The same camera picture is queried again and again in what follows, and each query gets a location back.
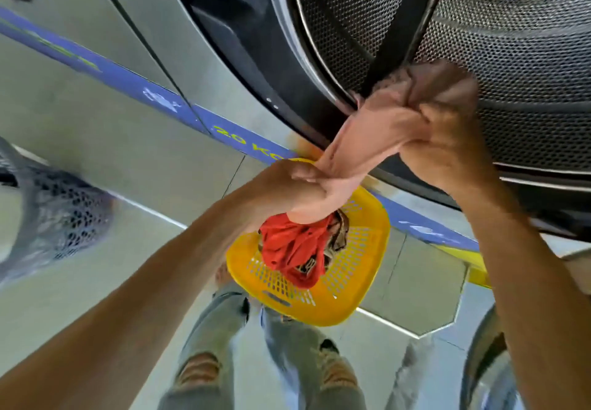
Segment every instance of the perforated stainless steel drum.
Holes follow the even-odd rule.
[[[400,3],[299,0],[310,46],[342,91],[359,89]],[[447,58],[477,76],[495,161],[591,174],[591,0],[434,4],[407,61]]]

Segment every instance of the pink cloth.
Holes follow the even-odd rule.
[[[323,200],[287,213],[292,222],[314,223],[336,211],[368,172],[411,140],[428,140],[430,126],[418,111],[425,102],[457,108],[476,108],[478,86],[474,78],[444,60],[400,68],[375,85],[359,110],[345,121],[335,140],[315,166],[329,176],[322,186]]]

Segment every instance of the ripped jeans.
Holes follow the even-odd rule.
[[[233,409],[231,342],[249,314],[247,294],[235,282],[213,296],[188,337],[159,410]],[[365,410],[353,369],[331,339],[266,307],[261,325],[291,410]]]

